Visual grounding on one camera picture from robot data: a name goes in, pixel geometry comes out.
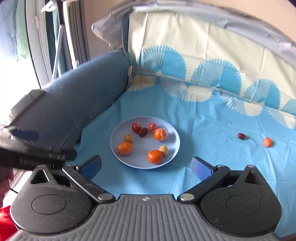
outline dark red fruit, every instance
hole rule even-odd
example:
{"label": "dark red fruit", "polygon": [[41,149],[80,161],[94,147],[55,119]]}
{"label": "dark red fruit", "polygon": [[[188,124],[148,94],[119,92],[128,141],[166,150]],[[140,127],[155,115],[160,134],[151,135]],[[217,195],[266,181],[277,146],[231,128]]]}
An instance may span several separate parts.
{"label": "dark red fruit", "polygon": [[147,135],[147,133],[148,133],[148,129],[146,127],[144,127],[139,131],[139,136],[144,137]]}
{"label": "dark red fruit", "polygon": [[243,134],[243,133],[239,133],[239,134],[237,135],[237,137],[240,138],[241,140],[244,140],[244,139],[246,138],[246,135]]}
{"label": "dark red fruit", "polygon": [[148,129],[151,131],[151,132],[154,132],[156,129],[157,129],[157,124],[155,122],[151,122],[148,126]]}
{"label": "dark red fruit", "polygon": [[141,130],[142,126],[139,123],[135,122],[135,123],[133,123],[131,125],[131,128],[132,128],[132,130],[134,132],[139,133],[139,131]]}

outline beige wall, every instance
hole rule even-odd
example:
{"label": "beige wall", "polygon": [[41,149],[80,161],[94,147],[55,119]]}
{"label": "beige wall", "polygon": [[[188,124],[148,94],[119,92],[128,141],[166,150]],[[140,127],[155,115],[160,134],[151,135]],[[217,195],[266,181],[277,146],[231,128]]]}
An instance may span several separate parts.
{"label": "beige wall", "polygon": [[[91,25],[107,16],[109,9],[123,0],[83,0],[90,57],[109,51],[109,46],[91,31]],[[296,42],[296,8],[288,0],[200,0],[207,4],[234,8],[273,25]]]}

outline small yellow fruit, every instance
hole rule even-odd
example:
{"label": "small yellow fruit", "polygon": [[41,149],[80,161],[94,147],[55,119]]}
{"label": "small yellow fruit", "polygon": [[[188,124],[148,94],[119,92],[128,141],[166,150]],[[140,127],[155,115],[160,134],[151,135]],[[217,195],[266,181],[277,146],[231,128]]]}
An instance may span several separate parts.
{"label": "small yellow fruit", "polygon": [[163,156],[166,156],[168,154],[168,148],[166,146],[161,146],[158,150],[162,153]]}
{"label": "small yellow fruit", "polygon": [[129,143],[133,143],[133,137],[130,134],[126,134],[124,136],[124,141],[127,141]]}

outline plate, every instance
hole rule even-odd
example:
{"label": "plate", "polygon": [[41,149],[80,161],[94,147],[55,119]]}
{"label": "plate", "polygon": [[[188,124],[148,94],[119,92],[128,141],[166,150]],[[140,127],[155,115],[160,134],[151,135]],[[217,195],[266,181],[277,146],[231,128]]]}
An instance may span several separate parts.
{"label": "plate", "polygon": [[[155,122],[158,128],[165,128],[168,131],[168,137],[165,141],[160,142],[154,139],[152,133],[148,131],[148,134],[144,137],[140,137],[137,133],[133,132],[131,126],[134,122],[138,122],[142,127],[148,128],[151,122]],[[121,142],[124,142],[124,136],[130,134],[133,137],[133,152],[128,156],[121,156],[116,152],[116,147]],[[147,159],[147,154],[151,150],[158,150],[162,145],[167,146],[168,154],[163,157],[160,164],[152,164]],[[113,130],[110,138],[110,146],[113,154],[122,163],[139,169],[154,169],[169,163],[178,153],[180,148],[180,137],[176,129],[168,122],[150,116],[139,116],[120,123]]]}

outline gray ribbed panel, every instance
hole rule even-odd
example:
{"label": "gray ribbed panel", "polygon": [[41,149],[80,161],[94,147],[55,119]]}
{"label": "gray ribbed panel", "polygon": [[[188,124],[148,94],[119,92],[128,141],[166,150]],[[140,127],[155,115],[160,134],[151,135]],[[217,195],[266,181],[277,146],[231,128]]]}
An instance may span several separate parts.
{"label": "gray ribbed panel", "polygon": [[99,205],[79,228],[53,236],[19,231],[21,241],[277,241],[273,234],[241,238],[219,232],[193,205],[181,204],[172,195],[122,195],[113,204]]}

